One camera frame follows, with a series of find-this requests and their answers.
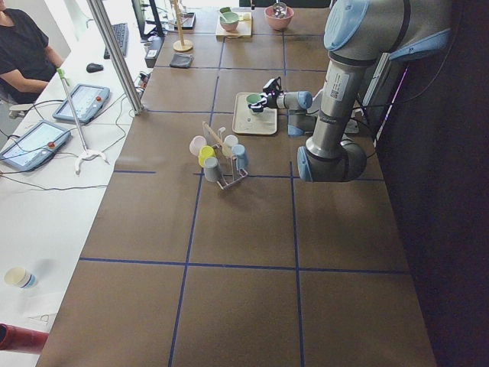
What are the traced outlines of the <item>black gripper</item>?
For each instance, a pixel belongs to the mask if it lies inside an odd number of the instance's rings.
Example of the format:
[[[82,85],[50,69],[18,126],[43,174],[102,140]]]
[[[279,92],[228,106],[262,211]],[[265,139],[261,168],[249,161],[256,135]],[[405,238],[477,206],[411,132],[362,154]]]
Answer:
[[[263,89],[262,93],[252,93],[251,101],[261,102],[261,105],[264,108],[278,109],[277,97],[278,97],[277,89]],[[264,108],[261,105],[258,106],[250,105],[250,113],[252,115],[257,115],[262,113],[264,111]]]

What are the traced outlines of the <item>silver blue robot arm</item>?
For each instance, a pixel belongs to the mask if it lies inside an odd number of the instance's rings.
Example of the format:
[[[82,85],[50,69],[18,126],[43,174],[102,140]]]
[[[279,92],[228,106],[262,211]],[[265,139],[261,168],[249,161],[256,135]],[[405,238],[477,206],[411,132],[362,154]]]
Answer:
[[[442,50],[449,40],[450,1],[337,1],[329,13],[323,43],[329,66],[323,88],[285,93],[278,80],[264,86],[252,112],[266,108],[296,114],[299,130],[314,129],[297,152],[304,181],[345,182],[367,163],[363,149],[345,135],[365,71],[380,54],[416,60]]]

